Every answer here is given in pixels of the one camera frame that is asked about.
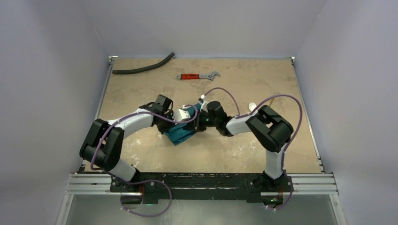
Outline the teal cloth napkin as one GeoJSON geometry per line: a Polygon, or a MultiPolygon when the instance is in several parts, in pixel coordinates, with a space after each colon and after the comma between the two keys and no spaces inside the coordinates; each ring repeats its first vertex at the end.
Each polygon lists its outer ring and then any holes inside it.
{"type": "MultiPolygon", "coordinates": [[[[197,108],[200,112],[200,104],[194,105],[194,107],[186,107],[184,106],[182,109],[187,110],[190,113],[191,119],[195,116],[195,109],[197,108]]],[[[169,140],[177,146],[178,144],[186,141],[190,137],[192,137],[196,132],[194,130],[190,129],[185,129],[185,126],[188,125],[188,123],[184,124],[177,124],[174,127],[170,128],[169,130],[164,132],[164,135],[169,138],[169,140]]]]}

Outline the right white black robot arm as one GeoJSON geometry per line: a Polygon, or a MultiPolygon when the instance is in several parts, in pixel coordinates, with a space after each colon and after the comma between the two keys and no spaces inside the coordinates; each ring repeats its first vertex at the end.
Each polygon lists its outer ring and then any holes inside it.
{"type": "Polygon", "coordinates": [[[282,184],[283,151],[291,140],[292,125],[268,105],[261,106],[254,114],[241,118],[228,116],[220,102],[207,103],[187,130],[202,132],[214,127],[222,135],[232,137],[251,132],[266,150],[266,167],[263,184],[270,191],[282,184]]]}

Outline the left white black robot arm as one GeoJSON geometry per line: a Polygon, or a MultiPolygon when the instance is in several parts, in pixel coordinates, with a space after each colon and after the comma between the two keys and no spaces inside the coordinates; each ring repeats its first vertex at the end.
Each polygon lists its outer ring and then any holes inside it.
{"type": "Polygon", "coordinates": [[[140,106],[132,114],[105,121],[96,119],[82,144],[79,156],[122,179],[122,186],[129,192],[140,185],[139,170],[121,159],[122,143],[133,133],[154,125],[161,133],[174,126],[173,101],[158,95],[154,102],[140,106]]]}

